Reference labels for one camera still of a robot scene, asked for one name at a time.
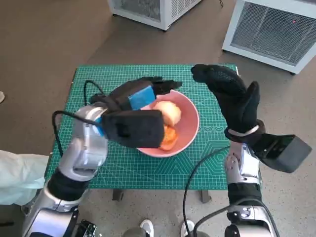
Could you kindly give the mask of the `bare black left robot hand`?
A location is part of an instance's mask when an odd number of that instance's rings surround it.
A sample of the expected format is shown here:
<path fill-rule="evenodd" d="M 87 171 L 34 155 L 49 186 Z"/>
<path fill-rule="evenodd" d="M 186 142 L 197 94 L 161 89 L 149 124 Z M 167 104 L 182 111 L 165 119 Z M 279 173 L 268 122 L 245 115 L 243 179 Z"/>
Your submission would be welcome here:
<path fill-rule="evenodd" d="M 168 94 L 181 86 L 181 81 L 164 80 L 162 77 L 141 77 L 122 84 L 113 90 L 109 97 L 123 111 L 139 110 L 154 102 L 158 95 Z"/>

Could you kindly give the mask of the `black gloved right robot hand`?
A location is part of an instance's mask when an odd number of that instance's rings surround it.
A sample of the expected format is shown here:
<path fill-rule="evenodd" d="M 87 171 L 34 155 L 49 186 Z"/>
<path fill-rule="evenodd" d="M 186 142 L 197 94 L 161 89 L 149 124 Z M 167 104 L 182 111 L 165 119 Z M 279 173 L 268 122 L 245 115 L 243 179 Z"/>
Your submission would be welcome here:
<path fill-rule="evenodd" d="M 229 129 L 247 133 L 257 125 L 258 82 L 246 87 L 235 71 L 220 65 L 196 64 L 191 73 L 194 81 L 206 84 L 215 95 Z"/>

